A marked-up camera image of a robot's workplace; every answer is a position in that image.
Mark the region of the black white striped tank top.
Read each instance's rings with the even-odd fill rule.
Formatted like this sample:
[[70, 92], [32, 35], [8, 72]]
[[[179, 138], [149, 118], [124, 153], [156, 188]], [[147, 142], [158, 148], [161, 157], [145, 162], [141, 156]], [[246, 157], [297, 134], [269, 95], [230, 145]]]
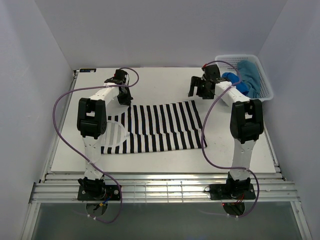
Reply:
[[132, 105], [107, 117], [105, 155], [191, 150], [207, 147], [194, 100], [160, 105]]

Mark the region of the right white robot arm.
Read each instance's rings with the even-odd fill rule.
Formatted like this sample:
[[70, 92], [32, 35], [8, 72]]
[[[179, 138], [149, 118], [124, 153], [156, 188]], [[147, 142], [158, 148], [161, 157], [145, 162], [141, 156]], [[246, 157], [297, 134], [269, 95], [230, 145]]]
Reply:
[[251, 99], [237, 89], [242, 84], [242, 77], [236, 69], [237, 80], [231, 81], [221, 77], [217, 61], [209, 62], [202, 66], [203, 75], [193, 76], [190, 81], [188, 96], [194, 94], [204, 100], [213, 99], [203, 126], [206, 126], [209, 115], [219, 100], [223, 100], [231, 107], [230, 133], [234, 139], [234, 151], [231, 167], [218, 166], [211, 163], [217, 169], [228, 170], [226, 194], [237, 199], [244, 193], [244, 184], [250, 183], [250, 164], [253, 148], [264, 132], [264, 120], [262, 102], [259, 99]]

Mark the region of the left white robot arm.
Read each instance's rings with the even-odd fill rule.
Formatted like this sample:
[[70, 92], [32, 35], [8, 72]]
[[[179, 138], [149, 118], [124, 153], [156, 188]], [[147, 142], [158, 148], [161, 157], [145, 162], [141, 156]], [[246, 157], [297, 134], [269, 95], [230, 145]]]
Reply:
[[133, 97], [128, 85], [129, 74], [122, 68], [117, 69], [113, 77], [104, 81], [102, 89], [78, 102], [76, 125], [82, 136], [84, 155], [89, 159], [84, 173], [88, 180], [100, 180], [103, 176], [103, 173], [92, 165], [96, 165], [100, 160], [101, 147], [106, 144], [107, 105], [116, 98], [121, 106], [130, 106]]

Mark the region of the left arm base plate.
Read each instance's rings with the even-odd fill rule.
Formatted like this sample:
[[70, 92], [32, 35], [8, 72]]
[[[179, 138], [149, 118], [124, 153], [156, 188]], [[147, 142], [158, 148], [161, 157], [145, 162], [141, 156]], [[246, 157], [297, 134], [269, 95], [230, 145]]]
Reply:
[[103, 179], [79, 178], [78, 201], [121, 200], [120, 188], [116, 184], [106, 184]]

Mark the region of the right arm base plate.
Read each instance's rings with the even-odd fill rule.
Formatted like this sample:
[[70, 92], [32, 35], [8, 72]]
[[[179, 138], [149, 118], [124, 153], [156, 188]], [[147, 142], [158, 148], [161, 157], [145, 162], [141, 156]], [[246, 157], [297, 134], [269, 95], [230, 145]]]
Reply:
[[228, 178], [226, 183], [214, 183], [204, 188], [211, 200], [255, 200], [256, 193], [251, 179], [233, 180]]

